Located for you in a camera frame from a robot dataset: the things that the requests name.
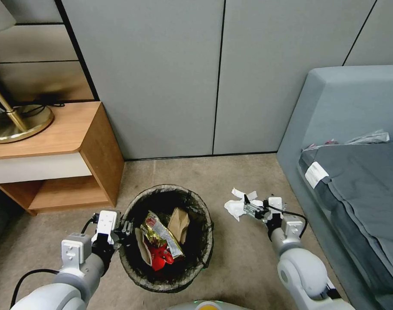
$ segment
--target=black trash bag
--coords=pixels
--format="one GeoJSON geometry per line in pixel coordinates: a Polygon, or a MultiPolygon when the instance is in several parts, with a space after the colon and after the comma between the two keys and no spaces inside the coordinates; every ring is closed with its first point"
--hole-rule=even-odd
{"type": "Polygon", "coordinates": [[[143,261],[136,239],[130,246],[122,246],[119,250],[128,276],[148,291],[176,293],[184,290],[202,269],[208,267],[212,255],[214,223],[209,211],[197,194],[181,186],[163,184],[143,191],[129,204],[121,223],[123,225],[128,220],[133,222],[133,228],[140,227],[148,211],[152,211],[167,227],[168,218],[164,215],[172,214],[175,207],[185,210],[190,219],[185,244],[181,245],[185,254],[183,260],[165,264],[161,270],[154,271],[143,261]]]}

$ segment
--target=wire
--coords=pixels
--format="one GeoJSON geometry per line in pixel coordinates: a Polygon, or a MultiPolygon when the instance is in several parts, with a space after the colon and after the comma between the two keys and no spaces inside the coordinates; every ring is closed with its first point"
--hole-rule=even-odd
{"type": "Polygon", "coordinates": [[[52,269],[35,269],[32,271],[27,272],[25,275],[23,275],[20,280],[17,282],[17,285],[15,286],[14,293],[12,294],[11,298],[11,305],[10,309],[15,305],[15,301],[17,299],[17,295],[19,293],[20,285],[23,283],[24,279],[27,278],[29,275],[33,273],[53,273],[53,274],[58,274],[59,272],[57,270],[52,270],[52,269]]]}
{"type": "Polygon", "coordinates": [[[85,232],[86,232],[86,229],[87,229],[87,227],[89,226],[90,223],[93,223],[93,218],[90,218],[90,219],[86,222],[86,224],[84,225],[83,229],[81,230],[81,233],[85,233],[85,232]]]}
{"type": "Polygon", "coordinates": [[[302,214],[295,213],[295,212],[290,212],[290,211],[285,211],[285,210],[282,210],[282,209],[278,209],[278,208],[272,207],[272,206],[270,206],[270,205],[266,206],[266,208],[271,208],[271,209],[280,211],[281,213],[286,213],[286,214],[290,214],[290,215],[295,215],[295,216],[298,216],[298,217],[301,217],[302,219],[304,219],[304,221],[305,221],[305,223],[304,223],[304,228],[303,228],[303,230],[301,231],[300,238],[303,236],[303,234],[304,234],[304,232],[305,232],[305,229],[306,229],[307,226],[308,226],[308,220],[307,220],[307,218],[306,218],[305,216],[303,216],[302,214]]]}
{"type": "MultiPolygon", "coordinates": [[[[37,105],[37,107],[32,108],[32,109],[29,110],[29,111],[25,111],[25,112],[19,113],[20,116],[21,116],[22,118],[27,118],[27,117],[30,117],[30,116],[35,116],[35,115],[41,113],[47,106],[54,106],[54,107],[64,107],[64,106],[65,106],[64,103],[48,103],[48,104],[47,104],[47,103],[41,103],[41,104],[37,103],[37,104],[35,104],[35,105],[37,105]]],[[[15,107],[13,108],[13,110],[16,110],[16,109],[19,108],[19,107],[21,107],[21,106],[15,106],[15,107]]],[[[6,111],[0,113],[0,117],[1,117],[1,116],[4,117],[3,119],[0,118],[0,122],[1,122],[1,121],[3,121],[3,122],[10,122],[10,118],[7,117],[7,114],[8,114],[8,112],[6,112],[6,111]]]]}

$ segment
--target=crumpled tissue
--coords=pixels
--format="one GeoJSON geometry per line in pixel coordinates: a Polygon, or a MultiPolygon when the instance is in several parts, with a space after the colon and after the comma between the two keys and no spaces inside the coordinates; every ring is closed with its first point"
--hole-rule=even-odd
{"type": "MultiPolygon", "coordinates": [[[[229,200],[229,201],[225,202],[223,207],[226,210],[228,210],[229,214],[231,214],[239,222],[239,217],[241,215],[246,214],[246,212],[244,211],[244,195],[245,195],[245,193],[237,190],[236,188],[234,188],[231,191],[231,193],[234,196],[240,198],[240,200],[229,200]]],[[[247,197],[253,205],[256,205],[258,207],[263,206],[263,201],[255,200],[255,198],[258,197],[257,191],[250,192],[249,194],[247,194],[247,197]]]]}

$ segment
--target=wooden nightstand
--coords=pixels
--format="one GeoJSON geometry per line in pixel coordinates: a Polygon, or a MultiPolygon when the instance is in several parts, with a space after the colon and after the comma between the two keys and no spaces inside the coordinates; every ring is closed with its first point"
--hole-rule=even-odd
{"type": "Polygon", "coordinates": [[[32,215],[116,206],[124,160],[101,102],[52,111],[43,132],[0,144],[0,189],[32,215]]]}

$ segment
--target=beige carpet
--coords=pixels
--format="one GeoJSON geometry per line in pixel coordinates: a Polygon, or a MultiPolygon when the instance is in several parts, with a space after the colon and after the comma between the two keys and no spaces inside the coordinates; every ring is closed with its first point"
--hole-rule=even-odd
{"type": "MultiPolygon", "coordinates": [[[[162,183],[191,189],[208,206],[215,222],[214,253],[209,268],[180,293],[151,293],[133,284],[116,253],[88,309],[161,310],[200,299],[222,300],[251,309],[295,309],[278,279],[278,261],[266,229],[249,216],[243,216],[238,223],[223,208],[224,202],[233,199],[231,190],[235,187],[244,192],[257,190],[259,199],[270,194],[282,196],[288,210],[301,212],[274,154],[128,162],[117,209],[123,212],[138,193],[162,183]]],[[[72,232],[79,232],[95,211],[99,210],[88,208],[36,217],[24,214],[8,226],[0,240],[0,309],[9,308],[15,284],[25,272],[60,268],[60,241],[72,232]]],[[[345,296],[311,229],[302,240],[305,248],[324,261],[332,282],[345,296]]],[[[49,283],[52,277],[29,276],[21,286],[19,299],[49,283]]]]}

